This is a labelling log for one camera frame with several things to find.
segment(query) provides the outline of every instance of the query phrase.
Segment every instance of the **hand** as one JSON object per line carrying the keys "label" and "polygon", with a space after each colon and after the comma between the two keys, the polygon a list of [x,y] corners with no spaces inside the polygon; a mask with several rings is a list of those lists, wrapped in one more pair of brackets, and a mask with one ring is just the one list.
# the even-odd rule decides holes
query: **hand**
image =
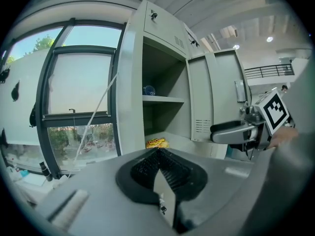
{"label": "hand", "polygon": [[268,148],[278,147],[284,141],[290,141],[292,138],[297,137],[299,133],[295,128],[281,126],[272,136]]}

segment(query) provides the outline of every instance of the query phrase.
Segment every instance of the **cable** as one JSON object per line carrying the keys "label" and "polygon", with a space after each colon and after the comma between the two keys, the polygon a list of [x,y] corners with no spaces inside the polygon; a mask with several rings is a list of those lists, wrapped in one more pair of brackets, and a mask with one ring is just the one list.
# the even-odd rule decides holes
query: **cable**
{"label": "cable", "polygon": [[250,86],[248,86],[248,88],[250,89],[250,94],[251,94],[251,103],[250,103],[250,105],[252,105],[252,90],[251,90]]}
{"label": "cable", "polygon": [[116,75],[114,76],[114,78],[112,79],[112,81],[109,83],[107,89],[105,90],[104,94],[102,95],[101,99],[99,100],[99,103],[98,103],[96,109],[94,110],[94,112],[93,112],[93,114],[92,114],[92,116],[91,116],[91,119],[89,120],[87,126],[86,126],[85,129],[84,129],[84,133],[83,133],[83,135],[82,135],[81,143],[80,143],[79,148],[78,148],[78,150],[77,150],[76,156],[75,156],[75,158],[74,158],[74,160],[73,160],[73,163],[72,163],[72,164],[73,164],[73,167],[72,167],[72,169],[71,169],[71,171],[70,171],[70,174],[69,174],[68,178],[71,176],[71,173],[72,173],[73,168],[74,168],[74,163],[76,162],[76,160],[77,160],[77,158],[78,158],[80,149],[81,149],[82,144],[83,144],[83,142],[84,142],[84,138],[85,138],[85,136],[86,136],[86,134],[87,134],[87,131],[88,131],[90,125],[91,125],[91,122],[92,122],[92,120],[93,120],[93,118],[94,118],[94,116],[95,116],[95,114],[96,114],[96,112],[97,112],[97,110],[98,110],[98,107],[100,106],[100,104],[101,104],[101,102],[102,102],[104,96],[106,95],[107,91],[110,89],[110,87],[111,87],[112,84],[114,83],[115,79],[117,78],[118,73],[119,73],[119,72],[116,73]]}

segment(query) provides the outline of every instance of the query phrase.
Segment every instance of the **open cabinet door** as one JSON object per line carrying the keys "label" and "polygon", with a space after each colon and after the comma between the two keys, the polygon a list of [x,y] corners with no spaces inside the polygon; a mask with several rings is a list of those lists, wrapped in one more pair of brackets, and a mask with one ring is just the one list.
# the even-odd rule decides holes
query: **open cabinet door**
{"label": "open cabinet door", "polygon": [[209,142],[214,124],[241,118],[249,87],[235,50],[187,60],[191,101],[191,139]]}

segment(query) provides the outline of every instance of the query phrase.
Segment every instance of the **cabinet door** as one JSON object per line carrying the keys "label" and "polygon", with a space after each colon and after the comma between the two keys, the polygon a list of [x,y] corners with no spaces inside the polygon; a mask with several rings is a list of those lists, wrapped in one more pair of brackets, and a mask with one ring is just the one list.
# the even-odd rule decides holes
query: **cabinet door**
{"label": "cabinet door", "polygon": [[248,84],[235,50],[207,53],[187,61],[191,102],[191,139],[210,141],[214,124],[242,117],[235,81],[243,81],[244,99]]}
{"label": "cabinet door", "polygon": [[[240,108],[249,101],[249,86],[235,50],[225,50],[206,56],[213,99],[214,123],[218,124],[242,117]],[[235,82],[243,82],[236,88]]]}
{"label": "cabinet door", "polygon": [[150,2],[147,5],[144,31],[164,40],[175,47],[176,50],[186,55],[188,54],[183,23],[167,11]]}

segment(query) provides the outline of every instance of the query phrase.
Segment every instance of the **window frame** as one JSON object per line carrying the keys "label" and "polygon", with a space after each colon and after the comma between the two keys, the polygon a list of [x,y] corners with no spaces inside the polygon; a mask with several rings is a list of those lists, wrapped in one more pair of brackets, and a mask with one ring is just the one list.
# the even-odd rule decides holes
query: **window frame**
{"label": "window frame", "polygon": [[[121,30],[121,35],[118,41],[117,48],[105,47],[105,46],[87,46],[87,45],[79,45],[79,46],[62,46],[65,39],[67,38],[70,31],[74,26],[98,26],[98,27],[108,27]],[[34,34],[55,29],[58,27],[62,27],[62,30],[59,32],[56,37],[53,45],[48,51],[45,62],[42,66],[42,70],[40,72],[37,91],[36,91],[36,103],[35,103],[35,119],[36,119],[36,127],[37,134],[40,143],[40,147],[44,156],[44,159],[47,163],[47,166],[53,175],[54,178],[59,179],[61,175],[67,174],[67,171],[61,171],[59,168],[55,156],[53,154],[50,140],[48,137],[48,127],[56,127],[56,126],[73,126],[73,118],[76,119],[77,125],[86,125],[92,116],[92,112],[88,113],[69,113],[69,114],[48,114],[46,111],[48,108],[47,105],[47,86],[48,86],[48,78],[52,67],[54,66],[54,62],[56,61],[56,57],[61,53],[105,53],[112,54],[111,66],[109,69],[108,81],[110,82],[112,78],[117,73],[118,68],[118,59],[120,53],[120,47],[123,40],[123,35],[126,28],[126,23],[119,24],[109,21],[102,20],[76,20],[75,18],[71,18],[68,21],[56,22],[53,24],[48,24],[31,31],[28,31],[17,38],[13,38],[11,42],[1,47],[1,53],[6,51],[4,57],[0,60],[0,70],[2,70],[5,65],[9,54],[13,48],[13,46],[21,41],[22,39],[32,36]],[[116,117],[116,81],[112,84],[110,90],[108,91],[108,111],[97,112],[91,124],[103,124],[103,123],[112,123],[113,131],[114,131],[114,139],[116,144],[117,155],[121,156],[121,151],[119,147],[119,136],[118,136],[118,128],[117,128],[117,117]]]}

